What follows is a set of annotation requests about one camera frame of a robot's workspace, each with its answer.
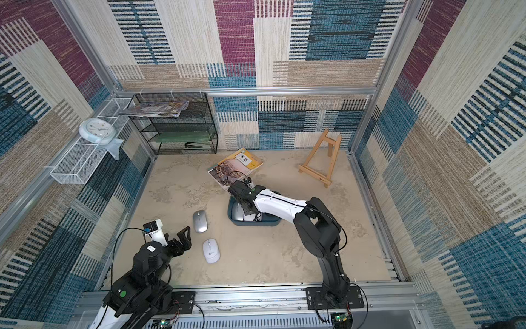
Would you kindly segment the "silver slim mouse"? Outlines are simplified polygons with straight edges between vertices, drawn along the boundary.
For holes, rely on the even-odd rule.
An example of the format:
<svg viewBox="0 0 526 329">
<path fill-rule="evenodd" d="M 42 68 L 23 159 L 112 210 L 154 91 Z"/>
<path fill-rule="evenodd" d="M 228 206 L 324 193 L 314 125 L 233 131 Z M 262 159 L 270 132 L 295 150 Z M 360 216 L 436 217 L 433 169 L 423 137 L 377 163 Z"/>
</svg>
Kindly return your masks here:
<svg viewBox="0 0 526 329">
<path fill-rule="evenodd" d="M 204 210 L 196 211 L 193 214 L 193 226 L 196 233 L 204 233 L 208 230 L 208 219 Z"/>
</svg>

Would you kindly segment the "white ribbed mouse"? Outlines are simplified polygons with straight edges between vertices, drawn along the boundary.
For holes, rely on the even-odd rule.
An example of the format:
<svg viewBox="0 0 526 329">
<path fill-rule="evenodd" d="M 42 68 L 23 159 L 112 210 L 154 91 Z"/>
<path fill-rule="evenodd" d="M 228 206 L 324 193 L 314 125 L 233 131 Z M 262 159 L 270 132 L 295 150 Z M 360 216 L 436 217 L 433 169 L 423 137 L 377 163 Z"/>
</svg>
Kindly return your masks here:
<svg viewBox="0 0 526 329">
<path fill-rule="evenodd" d="M 220 260 L 221 253 L 216 239 L 208 239 L 203 243 L 203 253 L 208 264 L 213 264 Z"/>
</svg>

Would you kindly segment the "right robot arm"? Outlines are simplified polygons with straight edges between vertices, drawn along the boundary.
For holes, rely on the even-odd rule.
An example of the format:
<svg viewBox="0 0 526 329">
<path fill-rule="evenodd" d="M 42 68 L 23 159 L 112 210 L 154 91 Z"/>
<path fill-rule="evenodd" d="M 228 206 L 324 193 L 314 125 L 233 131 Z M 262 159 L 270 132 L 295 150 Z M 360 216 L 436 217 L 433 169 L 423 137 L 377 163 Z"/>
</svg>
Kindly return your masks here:
<svg viewBox="0 0 526 329">
<path fill-rule="evenodd" d="M 342 227 L 319 198 L 295 200 L 249 179 L 235 181 L 227 191 L 245 215 L 267 214 L 293 223 L 305 249 L 319 261 L 327 304 L 335 308 L 347 304 L 351 283 L 340 257 Z"/>
</svg>

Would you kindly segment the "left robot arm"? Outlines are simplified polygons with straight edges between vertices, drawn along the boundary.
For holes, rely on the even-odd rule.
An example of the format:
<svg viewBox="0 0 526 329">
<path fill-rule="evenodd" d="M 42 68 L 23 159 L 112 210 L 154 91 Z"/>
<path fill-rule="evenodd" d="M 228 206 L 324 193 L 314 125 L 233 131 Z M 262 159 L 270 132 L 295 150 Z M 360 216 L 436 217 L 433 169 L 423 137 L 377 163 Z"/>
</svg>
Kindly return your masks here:
<svg viewBox="0 0 526 329">
<path fill-rule="evenodd" d="M 192 247 L 190 227 L 174 239 L 164 234 L 160 223 L 148 223 L 143 230 L 150 240 L 134 255 L 131 270 L 112 281 L 91 328 L 143 328 L 156 315 L 172 315 L 171 323 L 194 309 L 194 291 L 176 293 L 162 279 L 172 259 Z"/>
</svg>

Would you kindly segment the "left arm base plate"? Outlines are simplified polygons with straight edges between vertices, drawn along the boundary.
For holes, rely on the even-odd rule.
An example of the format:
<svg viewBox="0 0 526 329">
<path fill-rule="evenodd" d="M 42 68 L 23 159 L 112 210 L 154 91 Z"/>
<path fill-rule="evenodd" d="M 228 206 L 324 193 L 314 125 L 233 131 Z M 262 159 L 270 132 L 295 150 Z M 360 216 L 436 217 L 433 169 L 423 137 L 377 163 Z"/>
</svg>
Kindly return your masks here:
<svg viewBox="0 0 526 329">
<path fill-rule="evenodd" d="M 164 315 L 190 315 L 193 312 L 195 291 L 173 291 L 168 309 L 163 312 Z"/>
</svg>

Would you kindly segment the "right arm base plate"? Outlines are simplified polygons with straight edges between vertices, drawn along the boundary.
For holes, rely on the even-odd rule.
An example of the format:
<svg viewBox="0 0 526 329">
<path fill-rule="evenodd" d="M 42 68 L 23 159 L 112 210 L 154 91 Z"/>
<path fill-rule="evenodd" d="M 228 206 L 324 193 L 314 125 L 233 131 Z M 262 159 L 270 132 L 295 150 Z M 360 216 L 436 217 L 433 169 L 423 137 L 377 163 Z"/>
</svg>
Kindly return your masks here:
<svg viewBox="0 0 526 329">
<path fill-rule="evenodd" d="M 346 296 L 337 301 L 334 295 L 330 295 L 323 287 L 308 287 L 305 289 L 308 309 L 311 311 L 323 309 L 355 309 L 365 308 L 364 293 L 356 285 L 350 286 Z"/>
</svg>

